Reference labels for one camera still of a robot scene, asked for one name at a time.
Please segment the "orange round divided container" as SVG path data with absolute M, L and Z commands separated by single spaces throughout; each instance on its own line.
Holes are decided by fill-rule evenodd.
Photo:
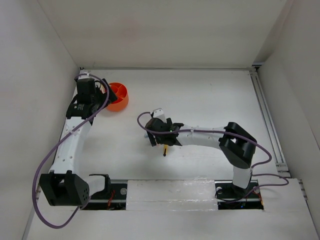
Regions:
M 111 82 L 109 86 L 117 96 L 117 100 L 109 104 L 106 108 L 110 112 L 121 112 L 129 103 L 128 90 L 124 84 L 119 82 Z

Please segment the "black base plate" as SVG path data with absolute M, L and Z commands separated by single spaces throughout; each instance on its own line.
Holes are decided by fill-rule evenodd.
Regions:
M 127 193 L 127 180 L 111 180 L 110 187 L 93 194 L 83 210 L 124 211 L 127 205 Z
M 218 210 L 263 210 L 263 200 L 257 180 L 251 180 L 246 189 L 235 187 L 231 180 L 215 182 L 215 198 Z

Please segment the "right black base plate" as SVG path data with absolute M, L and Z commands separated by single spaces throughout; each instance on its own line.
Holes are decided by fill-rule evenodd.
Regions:
M 215 182 L 215 198 L 218 210 L 263 210 L 263 200 L 257 180 L 251 180 L 246 189 L 235 187 L 231 180 Z

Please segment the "aluminium rail frame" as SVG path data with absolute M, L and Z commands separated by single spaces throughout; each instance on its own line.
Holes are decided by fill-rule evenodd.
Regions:
M 274 155 L 273 161 L 275 162 L 277 172 L 280 176 L 285 177 L 287 179 L 291 179 L 292 176 L 287 166 L 287 162 L 282 151 L 282 147 L 281 147 L 281 144 L 280 144 L 280 141 L 271 117 L 271 113 L 268 108 L 267 100 L 263 93 L 262 84 L 259 79 L 258 69 L 261 66 L 262 66 L 261 64 L 252 65 L 249 70 L 249 74 L 250 74 L 253 88 L 257 97 L 257 101 L 258 101 L 261 113 L 262 113 L 264 124 L 267 129 L 268 138 L 272 146 L 271 152 Z

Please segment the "yellow black-tipped pen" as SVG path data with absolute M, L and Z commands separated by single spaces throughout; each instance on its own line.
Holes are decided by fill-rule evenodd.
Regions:
M 168 146 L 167 146 L 167 145 L 164 145 L 164 148 L 163 148 L 163 156 L 164 156 L 164 157 L 167 156 L 167 152 L 168 152 Z

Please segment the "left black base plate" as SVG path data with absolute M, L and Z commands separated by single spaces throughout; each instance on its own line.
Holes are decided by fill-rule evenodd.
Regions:
M 83 210 L 124 211 L 127 205 L 127 193 L 127 180 L 111 180 L 110 187 L 93 194 Z

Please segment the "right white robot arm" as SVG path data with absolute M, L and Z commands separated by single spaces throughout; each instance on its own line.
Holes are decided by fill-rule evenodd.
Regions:
M 202 146 L 221 150 L 233 166 L 231 191 L 234 198 L 249 192 L 252 158 L 257 142 L 247 131 L 235 122 L 220 128 L 191 127 L 173 123 L 170 118 L 162 121 L 151 118 L 145 128 L 152 146 Z

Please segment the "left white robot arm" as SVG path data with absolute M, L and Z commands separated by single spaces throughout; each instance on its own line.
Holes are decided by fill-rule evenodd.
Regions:
M 39 178 L 51 206 L 82 207 L 94 194 L 104 199 L 112 191 L 108 174 L 80 177 L 80 160 L 95 116 L 118 98 L 104 78 L 81 74 L 75 81 L 76 95 L 66 111 L 62 142 L 49 172 Z

